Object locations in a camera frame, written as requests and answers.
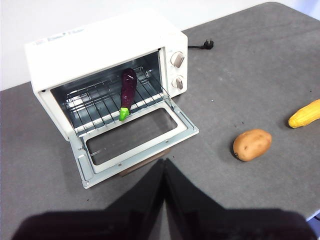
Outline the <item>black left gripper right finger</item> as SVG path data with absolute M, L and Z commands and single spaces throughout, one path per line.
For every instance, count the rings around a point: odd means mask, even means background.
M 315 240 L 297 212 L 277 208 L 227 209 L 164 161 L 165 201 L 185 240 Z

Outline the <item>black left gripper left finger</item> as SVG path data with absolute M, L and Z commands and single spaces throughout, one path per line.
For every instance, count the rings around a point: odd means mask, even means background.
M 162 208 L 165 161 L 100 210 L 49 211 L 26 218 L 14 240 L 146 240 Z

